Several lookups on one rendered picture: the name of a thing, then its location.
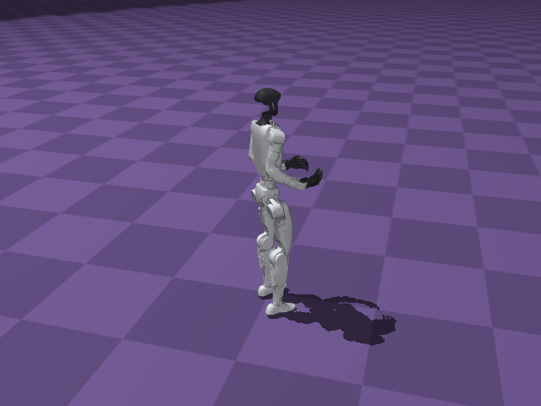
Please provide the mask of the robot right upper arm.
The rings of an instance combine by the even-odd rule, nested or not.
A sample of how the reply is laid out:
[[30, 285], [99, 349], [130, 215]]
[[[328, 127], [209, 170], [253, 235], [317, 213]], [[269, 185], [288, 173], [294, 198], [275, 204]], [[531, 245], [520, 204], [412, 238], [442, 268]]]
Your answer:
[[265, 173], [267, 176], [271, 178], [271, 176], [269, 175], [269, 171], [272, 167], [277, 167], [276, 162], [279, 159], [281, 147], [283, 146], [284, 141], [285, 141], [285, 135], [279, 129], [270, 128], [268, 141], [269, 141], [269, 149], [268, 149], [267, 158], [266, 158]]

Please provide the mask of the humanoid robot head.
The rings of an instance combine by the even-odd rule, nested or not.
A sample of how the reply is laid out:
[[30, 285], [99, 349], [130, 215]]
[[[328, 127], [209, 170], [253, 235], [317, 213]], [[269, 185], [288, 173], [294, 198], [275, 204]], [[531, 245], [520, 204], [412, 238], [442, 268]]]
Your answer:
[[[258, 124], [259, 126], [270, 124], [269, 120], [271, 120], [271, 116], [276, 116], [278, 113], [278, 101], [280, 100], [280, 98], [281, 94], [271, 88], [261, 89], [255, 94], [254, 99], [257, 102], [263, 102], [264, 105], [269, 105], [270, 107], [269, 111], [262, 113], [260, 120], [257, 121], [256, 124]], [[272, 103], [274, 104], [275, 111]]]

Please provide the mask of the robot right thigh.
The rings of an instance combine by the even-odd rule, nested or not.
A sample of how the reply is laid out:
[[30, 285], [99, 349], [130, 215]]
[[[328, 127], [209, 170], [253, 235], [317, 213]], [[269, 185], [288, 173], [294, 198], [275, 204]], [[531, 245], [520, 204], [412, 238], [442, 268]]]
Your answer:
[[277, 241], [277, 249], [274, 249], [269, 254], [270, 263], [275, 265], [275, 258], [278, 254], [283, 253], [287, 257], [292, 245], [292, 216], [287, 203], [284, 200], [278, 200], [275, 196], [271, 196], [267, 200], [267, 212], [271, 219], [274, 220], [274, 230]]

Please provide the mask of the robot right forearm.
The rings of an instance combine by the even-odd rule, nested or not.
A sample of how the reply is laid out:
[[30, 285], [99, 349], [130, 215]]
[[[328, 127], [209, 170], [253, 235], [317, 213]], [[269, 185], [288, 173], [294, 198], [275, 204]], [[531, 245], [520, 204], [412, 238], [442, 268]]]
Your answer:
[[279, 184], [285, 184], [291, 189], [304, 190], [307, 187], [307, 183], [301, 183], [300, 178], [292, 177], [286, 174], [284, 171], [280, 171], [277, 167], [272, 167], [269, 171], [269, 175]]

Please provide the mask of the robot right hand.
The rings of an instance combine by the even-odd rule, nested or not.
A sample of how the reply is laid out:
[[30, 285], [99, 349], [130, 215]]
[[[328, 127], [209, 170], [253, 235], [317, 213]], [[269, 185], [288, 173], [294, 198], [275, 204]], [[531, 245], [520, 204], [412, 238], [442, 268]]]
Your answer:
[[[318, 175], [317, 175], [318, 174]], [[299, 181], [301, 183], [307, 183], [307, 188], [309, 187], [314, 187], [315, 185], [318, 185], [320, 183], [320, 180], [322, 178], [322, 170], [318, 167], [317, 168], [317, 171], [315, 172], [315, 174], [313, 176], [310, 176], [309, 178], [301, 178], [299, 179]]]

